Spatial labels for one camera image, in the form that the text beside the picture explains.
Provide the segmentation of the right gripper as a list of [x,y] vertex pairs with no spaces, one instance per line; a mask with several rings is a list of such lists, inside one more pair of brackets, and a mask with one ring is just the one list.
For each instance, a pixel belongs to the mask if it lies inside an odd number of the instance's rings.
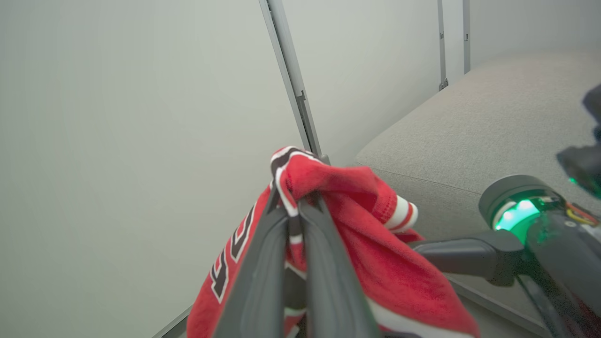
[[479,199],[489,225],[413,249],[443,273],[510,287],[515,276],[554,338],[600,336],[600,219],[529,175],[496,180]]

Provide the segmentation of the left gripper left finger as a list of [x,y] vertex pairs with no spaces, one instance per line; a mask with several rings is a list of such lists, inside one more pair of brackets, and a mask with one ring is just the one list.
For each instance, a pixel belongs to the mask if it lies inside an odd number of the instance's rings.
[[283,338],[288,214],[273,189],[223,308],[215,338]]

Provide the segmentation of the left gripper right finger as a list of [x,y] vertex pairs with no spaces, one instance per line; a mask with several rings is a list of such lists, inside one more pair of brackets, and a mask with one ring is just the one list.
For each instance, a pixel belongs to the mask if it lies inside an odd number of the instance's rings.
[[299,201],[307,259],[309,338],[379,338],[382,332],[324,198]]

